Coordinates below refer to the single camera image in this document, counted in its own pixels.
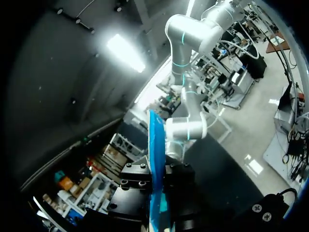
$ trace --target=wooden desk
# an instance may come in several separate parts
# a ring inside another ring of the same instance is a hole
[[[281,33],[278,32],[278,33],[275,33],[275,35],[276,35],[276,36],[279,36],[279,37],[282,38],[282,39],[284,39],[284,42],[281,43],[281,46],[282,46],[282,48],[283,48],[284,50],[289,50],[290,47],[289,47],[288,43],[286,42],[285,38],[281,35]],[[275,46],[275,45],[274,45],[274,47],[275,47],[275,49],[273,48],[272,44],[270,44],[270,42],[268,42],[268,46],[267,46],[267,49],[266,49],[266,53],[271,53],[271,52],[275,52],[275,51],[280,51],[279,45],[278,45],[278,46]]]

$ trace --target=ceiling light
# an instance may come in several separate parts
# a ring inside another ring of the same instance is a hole
[[[107,47],[117,56],[118,59],[130,65],[139,73],[144,71],[145,65],[135,49],[119,34],[116,34],[107,42]]]
[[[190,0],[189,1],[188,10],[187,10],[187,13],[185,14],[185,16],[190,16],[191,15],[194,2],[195,2],[195,0]]]
[[[147,83],[147,85],[143,88],[143,90],[140,92],[138,97],[135,99],[134,103],[139,102],[141,99],[148,98],[148,94],[151,94],[150,89],[154,88],[156,91],[158,90],[160,93],[163,93],[162,90],[158,89],[156,87],[156,84],[163,81],[164,78],[166,78],[168,75],[170,75],[171,71],[171,57],[168,57],[168,59],[163,63],[163,65],[159,68],[159,70],[153,75],[153,77],[150,79],[150,81]]]

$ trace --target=storage shelf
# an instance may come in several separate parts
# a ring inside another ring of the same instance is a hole
[[[96,203],[95,207],[93,208],[94,210],[98,209],[98,206],[100,205],[100,202],[102,201],[102,199],[104,198],[106,192],[108,191],[108,189],[110,188],[111,185],[114,185],[116,187],[118,187],[119,185],[117,183],[115,183],[113,180],[109,179],[106,175],[104,175],[103,173],[97,173],[89,182],[89,184],[87,185],[87,187],[82,191],[82,193],[79,195],[79,197],[76,199],[75,202],[71,202],[70,200],[66,201],[66,204],[68,205],[68,207],[66,208],[66,210],[64,211],[64,213],[62,214],[62,216],[65,218],[71,209],[74,209],[76,212],[78,212],[79,214],[81,214],[82,216],[84,216],[87,212],[85,210],[82,210],[81,208],[78,207],[79,202],[83,199],[83,197],[86,195],[86,193],[88,192],[88,190],[90,189],[90,187],[93,185],[93,183],[95,182],[96,179],[98,178],[103,178],[106,181],[106,187],[104,188],[104,191],[102,193],[102,195],[100,196],[98,202]]]

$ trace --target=robotic arm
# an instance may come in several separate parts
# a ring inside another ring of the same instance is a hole
[[[181,98],[187,117],[169,118],[166,121],[167,155],[182,161],[182,141],[201,139],[207,135],[207,122],[197,100],[197,86],[191,78],[192,50],[208,55],[220,41],[223,33],[236,21],[244,18],[243,8],[249,0],[222,0],[207,9],[201,20],[177,14],[166,23],[172,56],[170,85],[182,86]]]

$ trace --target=white floor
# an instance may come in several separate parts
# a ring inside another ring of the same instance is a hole
[[[259,53],[265,58],[267,68],[264,78],[252,86],[241,104],[241,109],[235,110],[221,106],[221,108],[224,108],[221,117],[233,129],[222,142],[222,146],[243,167],[264,195],[276,194],[289,188],[285,181],[263,160],[263,153],[275,134],[273,117],[277,105],[270,103],[272,101],[269,100],[279,100],[282,88],[288,85],[282,64],[276,53],[266,54],[267,45],[268,42],[260,42],[256,45]],[[288,57],[289,50],[286,50],[285,53]],[[292,72],[294,80],[302,88],[297,67]],[[262,167],[257,172],[248,168],[248,164],[252,160],[255,160]],[[294,196],[287,193],[285,200],[287,203],[291,203]]]

